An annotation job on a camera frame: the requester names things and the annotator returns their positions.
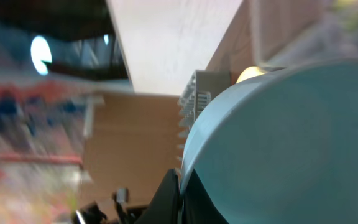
wooden wall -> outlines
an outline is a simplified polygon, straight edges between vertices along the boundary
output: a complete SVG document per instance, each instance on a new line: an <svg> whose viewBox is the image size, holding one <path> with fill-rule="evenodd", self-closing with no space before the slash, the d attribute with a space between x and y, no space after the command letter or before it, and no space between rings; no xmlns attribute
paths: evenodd
<svg viewBox="0 0 358 224"><path fill-rule="evenodd" d="M84 167L93 183L83 183L80 205L104 204L119 187L129 189L131 204L148 204L166 171L180 167L178 98L105 95L104 100L86 143ZM114 215L112 204L105 207Z"/></svg>

black object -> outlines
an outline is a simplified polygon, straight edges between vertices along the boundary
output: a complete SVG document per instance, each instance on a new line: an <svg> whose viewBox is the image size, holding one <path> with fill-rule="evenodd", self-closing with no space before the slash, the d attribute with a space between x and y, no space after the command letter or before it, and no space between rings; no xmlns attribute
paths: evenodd
<svg viewBox="0 0 358 224"><path fill-rule="evenodd" d="M177 224L179 208L179 183L174 169L168 170L149 207L135 224Z"/></svg>
<svg viewBox="0 0 358 224"><path fill-rule="evenodd" d="M122 205L117 202L116 194L112 196L112 199L114 200L120 222L123 224L177 224L178 212L181 208L183 209L182 223L227 223L213 205L195 170L191 174L183 201L179 198L178 176L173 169L168 170L165 174L147 208L127 209L126 213ZM99 210L96 204L82 210L81 214L86 224L100 224L101 220L107 219L106 215ZM73 223L80 224L78 219L73 221Z"/></svg>
<svg viewBox="0 0 358 224"><path fill-rule="evenodd" d="M0 23L68 42L115 35L104 0L0 0Z"/></svg>
<svg viewBox="0 0 358 224"><path fill-rule="evenodd" d="M107 220L106 214L104 214L96 203L88 205L79 211L86 224L100 224L103 220ZM82 224L76 213L71 215L73 224Z"/></svg>
<svg viewBox="0 0 358 224"><path fill-rule="evenodd" d="M185 191L184 204L183 223L228 223L212 203L195 170Z"/></svg>
<svg viewBox="0 0 358 224"><path fill-rule="evenodd" d="M81 68L61 62L44 62L44 64L51 72L91 81L120 80L129 78L124 62L119 64L110 63L107 67L101 68Z"/></svg>

